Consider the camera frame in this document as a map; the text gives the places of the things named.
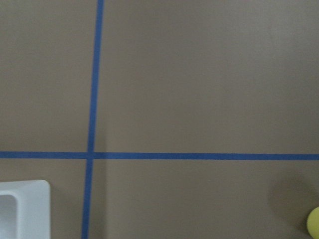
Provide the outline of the yellow plastic cup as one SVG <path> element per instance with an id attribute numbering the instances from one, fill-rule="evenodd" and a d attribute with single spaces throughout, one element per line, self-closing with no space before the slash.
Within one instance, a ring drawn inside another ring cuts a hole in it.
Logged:
<path id="1" fill-rule="evenodd" d="M 319 239 L 319 207 L 314 208 L 307 217 L 307 231 L 313 239 Z"/>

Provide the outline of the translucent white storage box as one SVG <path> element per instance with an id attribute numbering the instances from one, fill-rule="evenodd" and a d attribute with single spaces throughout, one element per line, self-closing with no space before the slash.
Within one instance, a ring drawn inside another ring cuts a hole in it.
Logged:
<path id="1" fill-rule="evenodd" d="M 0 237 L 51 238 L 50 184 L 47 181 L 1 182 Z"/>

